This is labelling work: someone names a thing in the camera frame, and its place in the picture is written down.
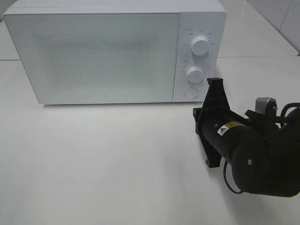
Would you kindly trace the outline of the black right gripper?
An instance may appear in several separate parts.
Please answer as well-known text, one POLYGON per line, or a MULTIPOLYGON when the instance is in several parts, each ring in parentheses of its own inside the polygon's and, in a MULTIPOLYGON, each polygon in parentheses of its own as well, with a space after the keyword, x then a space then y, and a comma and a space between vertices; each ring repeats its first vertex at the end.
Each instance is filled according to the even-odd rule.
POLYGON ((209 89, 202 108, 195 109, 196 131, 200 136, 209 168, 220 167, 221 158, 251 158, 248 122, 230 109, 223 79, 208 78, 209 89))

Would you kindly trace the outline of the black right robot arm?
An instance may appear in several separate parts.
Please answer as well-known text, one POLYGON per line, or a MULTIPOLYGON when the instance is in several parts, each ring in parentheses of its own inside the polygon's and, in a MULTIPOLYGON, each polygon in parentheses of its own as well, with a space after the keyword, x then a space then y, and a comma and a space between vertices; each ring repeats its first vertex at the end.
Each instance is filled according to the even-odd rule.
POLYGON ((230 109, 223 79, 209 78, 202 107, 193 109, 209 168, 231 166, 238 193, 292 197, 300 191, 300 105, 281 113, 276 100, 259 97, 240 116, 230 109))

